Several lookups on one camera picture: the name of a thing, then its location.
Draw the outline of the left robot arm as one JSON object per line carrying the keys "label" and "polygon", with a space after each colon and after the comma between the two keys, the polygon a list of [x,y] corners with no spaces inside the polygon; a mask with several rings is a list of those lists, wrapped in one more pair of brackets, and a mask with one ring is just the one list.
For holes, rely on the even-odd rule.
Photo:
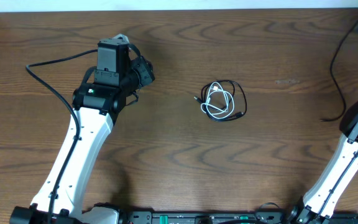
{"label": "left robot arm", "polygon": [[15,207],[10,223],[127,223],[127,215],[106,203],[83,211],[83,199],[97,156],[128,96],[151,84],[152,64],[119,34],[101,39],[97,64],[87,69],[72,103],[56,96],[71,117],[53,167],[30,206]]}

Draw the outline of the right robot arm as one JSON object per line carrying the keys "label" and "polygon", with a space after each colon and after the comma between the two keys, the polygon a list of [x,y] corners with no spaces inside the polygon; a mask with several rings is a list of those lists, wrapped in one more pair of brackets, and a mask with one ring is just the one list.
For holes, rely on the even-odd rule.
{"label": "right robot arm", "polygon": [[358,171],[358,101],[343,113],[339,130],[341,137],[334,155],[284,223],[358,223],[358,213],[334,211]]}

